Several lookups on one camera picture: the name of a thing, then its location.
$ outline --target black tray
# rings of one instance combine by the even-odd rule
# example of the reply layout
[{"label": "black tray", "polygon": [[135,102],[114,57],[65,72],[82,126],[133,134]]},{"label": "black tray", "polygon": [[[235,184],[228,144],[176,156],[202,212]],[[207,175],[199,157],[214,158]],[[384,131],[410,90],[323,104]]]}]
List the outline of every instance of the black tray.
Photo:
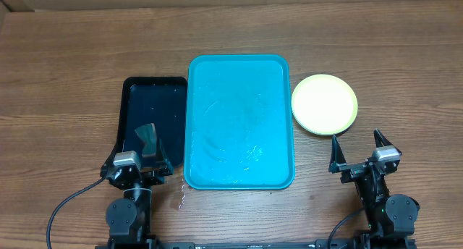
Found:
[{"label": "black tray", "polygon": [[116,145],[105,165],[111,164],[114,155],[118,152],[136,151],[142,168],[154,166],[143,161],[140,155],[143,143],[135,133],[136,128],[148,123],[154,123],[156,133],[163,143],[172,166],[183,164],[186,108],[187,80],[185,78],[127,78],[122,87]]}]

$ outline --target paper plate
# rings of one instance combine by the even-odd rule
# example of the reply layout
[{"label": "paper plate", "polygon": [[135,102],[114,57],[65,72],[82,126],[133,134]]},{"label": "paper plate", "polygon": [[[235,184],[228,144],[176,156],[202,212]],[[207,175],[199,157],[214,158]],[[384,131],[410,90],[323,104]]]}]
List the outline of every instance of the paper plate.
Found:
[{"label": "paper plate", "polygon": [[306,130],[319,135],[335,135],[347,130],[357,110],[354,91],[332,75],[309,76],[292,94],[294,118]]}]

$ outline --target teal plastic tray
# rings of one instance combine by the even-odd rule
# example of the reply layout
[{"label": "teal plastic tray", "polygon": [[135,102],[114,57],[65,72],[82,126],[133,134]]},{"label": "teal plastic tray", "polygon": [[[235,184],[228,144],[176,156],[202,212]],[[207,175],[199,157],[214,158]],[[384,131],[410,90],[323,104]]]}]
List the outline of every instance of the teal plastic tray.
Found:
[{"label": "teal plastic tray", "polygon": [[190,64],[184,177],[202,190],[282,189],[295,176],[291,87],[273,54]]}]

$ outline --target wood grain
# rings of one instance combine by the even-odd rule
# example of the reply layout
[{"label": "wood grain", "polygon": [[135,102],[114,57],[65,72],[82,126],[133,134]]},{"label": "wood grain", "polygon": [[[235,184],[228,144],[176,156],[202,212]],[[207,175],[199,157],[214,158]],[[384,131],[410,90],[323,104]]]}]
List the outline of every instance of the wood grain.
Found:
[{"label": "wood grain", "polygon": [[[463,242],[463,1],[133,9],[8,14],[0,35],[0,247],[45,248],[48,218],[98,179],[116,139],[129,76],[187,76],[200,54],[275,53],[295,85],[316,73],[348,82],[359,101],[339,140],[348,161],[380,128],[404,155],[391,193],[420,202],[419,248]],[[294,123],[297,176],[275,191],[198,191],[182,169],[153,188],[164,241],[310,241],[359,205],[327,172],[330,141]],[[55,248],[104,243],[99,185],[59,212]],[[359,217],[339,230],[365,228]]]}]

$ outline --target water splash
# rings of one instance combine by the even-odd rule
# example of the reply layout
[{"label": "water splash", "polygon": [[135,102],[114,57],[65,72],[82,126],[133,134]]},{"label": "water splash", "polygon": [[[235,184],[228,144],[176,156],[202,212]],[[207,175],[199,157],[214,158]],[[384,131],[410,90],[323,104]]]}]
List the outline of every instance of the water splash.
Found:
[{"label": "water splash", "polygon": [[254,148],[251,151],[248,151],[248,155],[246,156],[246,159],[251,157],[251,155],[254,153],[255,149],[258,148],[257,145],[254,146]]},{"label": "water splash", "polygon": [[185,188],[185,184],[182,185],[182,189],[181,189],[183,196],[182,196],[182,201],[179,203],[179,210],[182,208],[182,206],[184,205],[184,202],[185,202],[184,188]]},{"label": "water splash", "polygon": [[203,114],[203,115],[207,114],[208,111],[212,108],[212,106],[214,106],[214,105],[216,105],[216,104],[217,104],[217,101],[214,101],[211,105],[209,105],[209,107],[204,111],[204,114]]}]

